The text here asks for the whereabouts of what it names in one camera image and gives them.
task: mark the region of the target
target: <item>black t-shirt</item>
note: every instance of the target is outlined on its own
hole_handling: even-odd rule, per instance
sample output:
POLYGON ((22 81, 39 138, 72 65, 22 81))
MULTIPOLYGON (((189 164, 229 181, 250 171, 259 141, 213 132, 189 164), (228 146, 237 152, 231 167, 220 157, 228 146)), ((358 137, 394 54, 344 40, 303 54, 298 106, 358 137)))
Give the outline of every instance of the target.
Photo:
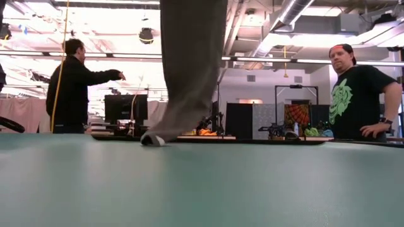
MULTIPOLYGON (((396 82, 373 66, 355 66, 338 77, 331 93, 330 124, 336 139, 373 141, 360 128, 380 121, 379 95, 396 82)), ((385 134, 380 133, 377 141, 385 134)))

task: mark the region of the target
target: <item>graphic print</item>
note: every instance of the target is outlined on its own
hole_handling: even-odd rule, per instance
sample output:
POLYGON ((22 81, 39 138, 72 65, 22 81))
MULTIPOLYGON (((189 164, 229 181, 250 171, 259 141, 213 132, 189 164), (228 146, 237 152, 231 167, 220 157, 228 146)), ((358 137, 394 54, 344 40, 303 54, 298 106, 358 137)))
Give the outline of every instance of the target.
POLYGON ((333 104, 330 106, 330 123, 335 123, 336 116, 342 116, 342 114, 348 108, 351 103, 352 89, 346 86, 347 79, 344 79, 338 86, 335 86, 331 95, 333 96, 333 104))

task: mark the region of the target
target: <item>desk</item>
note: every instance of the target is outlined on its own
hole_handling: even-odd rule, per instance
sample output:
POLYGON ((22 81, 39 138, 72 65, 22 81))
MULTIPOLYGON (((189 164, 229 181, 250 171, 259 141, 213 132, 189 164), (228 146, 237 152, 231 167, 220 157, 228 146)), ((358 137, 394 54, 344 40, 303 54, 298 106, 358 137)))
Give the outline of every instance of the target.
POLYGON ((0 135, 4 227, 402 227, 404 150, 0 135))

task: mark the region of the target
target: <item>backwards cap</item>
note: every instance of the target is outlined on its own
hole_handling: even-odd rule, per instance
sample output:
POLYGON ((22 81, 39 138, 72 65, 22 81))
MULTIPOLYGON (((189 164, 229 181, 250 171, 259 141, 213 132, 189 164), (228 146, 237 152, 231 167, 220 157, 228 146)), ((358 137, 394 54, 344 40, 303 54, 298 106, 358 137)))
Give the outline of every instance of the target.
MULTIPOLYGON (((348 52, 348 54, 353 54, 353 53, 354 53, 354 49, 352 48, 351 45, 349 45, 349 44, 338 44, 338 45, 335 45, 335 46, 333 46, 332 48, 330 48, 330 51, 328 52, 328 57, 329 57, 330 54, 331 54, 331 50, 337 49, 337 48, 341 48, 341 49, 345 50, 346 52, 348 52)), ((356 65, 356 58, 355 58, 355 56, 354 56, 353 59, 352 59, 352 63, 353 63, 354 65, 356 65)))

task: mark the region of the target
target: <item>window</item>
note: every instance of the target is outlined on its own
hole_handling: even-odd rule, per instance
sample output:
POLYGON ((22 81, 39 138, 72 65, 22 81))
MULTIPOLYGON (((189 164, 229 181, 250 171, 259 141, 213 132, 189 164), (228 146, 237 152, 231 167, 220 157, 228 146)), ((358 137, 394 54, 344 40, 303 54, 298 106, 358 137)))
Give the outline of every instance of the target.
POLYGON ((262 104, 263 101, 260 99, 241 99, 239 98, 239 103, 241 104, 262 104))

